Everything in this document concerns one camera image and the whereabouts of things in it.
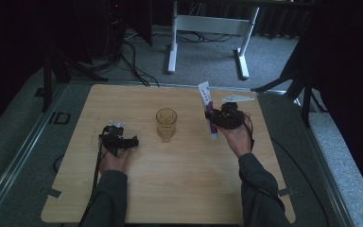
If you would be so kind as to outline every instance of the wooden table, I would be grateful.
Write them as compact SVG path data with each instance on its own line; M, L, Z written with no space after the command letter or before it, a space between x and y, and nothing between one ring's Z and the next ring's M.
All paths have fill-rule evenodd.
M281 169L255 94L211 90L214 107L229 95L254 96L239 102L251 113L253 153L285 188ZM178 114L176 134L162 143L155 114L161 108ZM98 135L109 120L125 121L125 138L140 144L130 154L127 223L242 223L241 181L237 158L224 136L211 139L198 88L95 85L92 87L42 212L46 222L79 222L91 195ZM290 222L295 220L289 196L281 197Z

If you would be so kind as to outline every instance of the black handheld controller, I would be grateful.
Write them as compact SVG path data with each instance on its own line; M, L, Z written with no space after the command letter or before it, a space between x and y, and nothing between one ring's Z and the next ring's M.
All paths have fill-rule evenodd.
M235 130L244 123L244 113L238 111L237 103L226 102L220 110L214 109L212 113L205 112L205 118L224 129Z
M117 157L117 151L127 148L134 148L138 146L137 136L133 136L131 139L124 139L123 127L107 126L104 128L103 134L99 135L102 140L102 145L114 156Z

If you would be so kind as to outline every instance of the clear drinking glass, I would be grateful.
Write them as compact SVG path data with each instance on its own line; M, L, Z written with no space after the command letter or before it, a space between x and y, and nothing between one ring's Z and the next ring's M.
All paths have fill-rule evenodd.
M169 108L161 109L157 112L157 131L162 138L162 142L169 143L170 137L176 132L176 120L178 115Z

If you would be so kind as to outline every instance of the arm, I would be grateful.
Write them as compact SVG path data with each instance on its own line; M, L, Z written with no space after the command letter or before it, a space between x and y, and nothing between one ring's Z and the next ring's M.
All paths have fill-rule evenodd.
M235 130L218 128L226 137L229 147L238 158L242 178L241 198L243 202L244 226L289 226L280 204L272 197L260 192L246 182L277 196L278 184L251 153L252 123L246 113L246 125Z
M124 173L130 148L120 158L102 147L99 171L102 174L92 196L91 208L82 223L87 226L124 226L127 210L127 181Z

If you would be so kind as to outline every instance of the hand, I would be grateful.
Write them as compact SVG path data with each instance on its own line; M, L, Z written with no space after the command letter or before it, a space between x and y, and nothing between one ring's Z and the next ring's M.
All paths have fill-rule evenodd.
M110 153L104 146L101 150L101 162L99 164L99 172L103 174L106 170L118 170L125 172L126 161L128 160L129 154L132 148L127 148L120 158L117 158Z
M250 113L245 113L245 121L252 131L252 124L250 123ZM241 155L251 153L251 140L249 132L244 125L241 125L235 130L227 130L224 128L217 127L228 140L229 147L234 154L239 158Z

